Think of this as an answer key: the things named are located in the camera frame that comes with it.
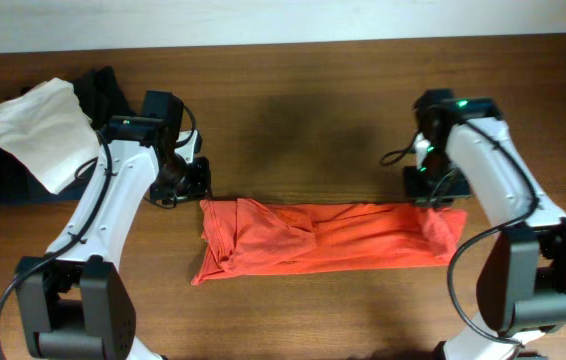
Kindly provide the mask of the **orange printed t-shirt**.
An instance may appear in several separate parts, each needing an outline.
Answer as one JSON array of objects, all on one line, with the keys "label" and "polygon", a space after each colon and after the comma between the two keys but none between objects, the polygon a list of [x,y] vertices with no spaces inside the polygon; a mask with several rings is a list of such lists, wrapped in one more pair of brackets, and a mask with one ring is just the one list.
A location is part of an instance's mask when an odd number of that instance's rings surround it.
[{"label": "orange printed t-shirt", "polygon": [[446,266],[467,214],[410,204],[203,200],[204,260],[192,282],[239,276]]}]

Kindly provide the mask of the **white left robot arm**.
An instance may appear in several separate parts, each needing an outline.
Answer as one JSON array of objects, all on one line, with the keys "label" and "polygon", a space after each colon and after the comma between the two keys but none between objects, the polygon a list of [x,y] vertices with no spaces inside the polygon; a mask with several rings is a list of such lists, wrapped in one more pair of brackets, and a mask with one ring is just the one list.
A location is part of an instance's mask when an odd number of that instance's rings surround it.
[{"label": "white left robot arm", "polygon": [[97,136],[94,171],[65,229],[15,271],[26,347],[37,359],[158,358],[136,335],[119,274],[127,235],[142,202],[171,209],[210,193],[197,128],[118,116]]}]

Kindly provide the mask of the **black folded garment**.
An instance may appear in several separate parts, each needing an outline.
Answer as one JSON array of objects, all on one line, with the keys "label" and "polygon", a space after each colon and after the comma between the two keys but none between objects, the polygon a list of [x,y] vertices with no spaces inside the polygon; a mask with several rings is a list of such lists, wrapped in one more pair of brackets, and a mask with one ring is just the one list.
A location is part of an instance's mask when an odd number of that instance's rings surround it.
[{"label": "black folded garment", "polygon": [[[113,115],[132,115],[112,67],[90,70],[72,81],[83,112],[92,127],[101,128]],[[55,195],[32,175],[13,155],[0,148],[0,205],[24,205],[78,200],[87,182],[78,180]]]}]

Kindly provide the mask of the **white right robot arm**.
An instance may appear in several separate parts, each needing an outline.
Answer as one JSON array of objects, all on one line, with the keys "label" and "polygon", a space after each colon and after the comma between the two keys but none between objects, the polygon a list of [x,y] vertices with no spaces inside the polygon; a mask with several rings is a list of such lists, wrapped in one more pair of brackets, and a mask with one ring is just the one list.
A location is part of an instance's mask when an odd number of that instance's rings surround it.
[{"label": "white right robot arm", "polygon": [[[436,359],[534,359],[530,342],[566,325],[566,212],[536,181],[490,98],[428,90],[413,105],[417,131],[403,171],[412,203],[440,210],[474,195],[490,226],[459,246],[447,270],[453,306],[465,323],[437,345]],[[478,276],[478,312],[469,317],[454,287],[460,257],[479,241],[496,241]]]}]

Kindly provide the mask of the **white folded cloth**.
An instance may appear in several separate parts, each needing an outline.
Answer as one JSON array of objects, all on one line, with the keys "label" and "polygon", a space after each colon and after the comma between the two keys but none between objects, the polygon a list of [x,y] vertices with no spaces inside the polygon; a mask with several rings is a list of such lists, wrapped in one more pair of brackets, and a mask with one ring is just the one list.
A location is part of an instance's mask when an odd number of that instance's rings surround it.
[{"label": "white folded cloth", "polygon": [[74,86],[59,78],[0,104],[0,148],[55,195],[74,181],[80,165],[100,151]]}]

